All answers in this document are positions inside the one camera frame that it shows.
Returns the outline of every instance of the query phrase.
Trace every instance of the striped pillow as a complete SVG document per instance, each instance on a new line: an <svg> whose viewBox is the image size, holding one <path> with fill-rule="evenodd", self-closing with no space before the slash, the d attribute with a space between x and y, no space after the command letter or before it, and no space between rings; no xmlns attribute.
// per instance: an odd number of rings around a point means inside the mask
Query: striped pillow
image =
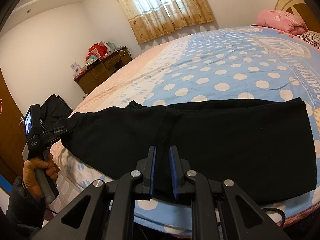
<svg viewBox="0 0 320 240"><path fill-rule="evenodd" d="M310 43L312 46L315 46L317 49L320 49L320 33L305 32L301 35L297 35L297 37Z"/></svg>

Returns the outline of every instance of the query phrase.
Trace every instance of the wooden headboard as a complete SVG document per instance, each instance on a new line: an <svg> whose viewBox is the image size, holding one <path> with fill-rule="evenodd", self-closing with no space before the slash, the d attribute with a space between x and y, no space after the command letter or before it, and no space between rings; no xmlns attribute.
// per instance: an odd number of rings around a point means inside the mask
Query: wooden headboard
<svg viewBox="0 0 320 240"><path fill-rule="evenodd" d="M320 23L304 0L278 0L275 9L301 16L309 31L320 33Z"/></svg>

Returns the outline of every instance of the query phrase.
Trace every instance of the pink blanket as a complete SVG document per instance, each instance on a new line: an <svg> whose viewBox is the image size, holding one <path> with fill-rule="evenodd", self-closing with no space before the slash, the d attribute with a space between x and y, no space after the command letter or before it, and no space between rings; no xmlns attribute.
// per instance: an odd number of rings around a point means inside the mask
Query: pink blanket
<svg viewBox="0 0 320 240"><path fill-rule="evenodd" d="M257 17L257 25L277 29L292 35L300 35L309 31L300 16L279 10L261 11Z"/></svg>

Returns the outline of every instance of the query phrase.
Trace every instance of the device screen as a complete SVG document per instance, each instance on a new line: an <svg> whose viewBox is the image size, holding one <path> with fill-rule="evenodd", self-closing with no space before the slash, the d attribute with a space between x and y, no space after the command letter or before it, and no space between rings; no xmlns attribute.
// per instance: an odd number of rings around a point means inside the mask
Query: device screen
<svg viewBox="0 0 320 240"><path fill-rule="evenodd" d="M31 112L29 111L29 113L27 114L26 119L24 120L24 125L26 127L26 136L28 136L28 134L30 133L30 130L32 128L32 124L31 124Z"/></svg>

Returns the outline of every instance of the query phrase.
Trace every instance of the gray handle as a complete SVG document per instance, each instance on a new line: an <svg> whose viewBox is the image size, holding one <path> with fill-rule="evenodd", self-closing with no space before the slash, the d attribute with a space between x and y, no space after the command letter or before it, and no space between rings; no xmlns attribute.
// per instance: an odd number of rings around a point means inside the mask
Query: gray handle
<svg viewBox="0 0 320 240"><path fill-rule="evenodd" d="M48 204L51 204L59 195L56 184L49 176L44 173L43 169L35 169L36 179L42 189L42 192Z"/></svg>

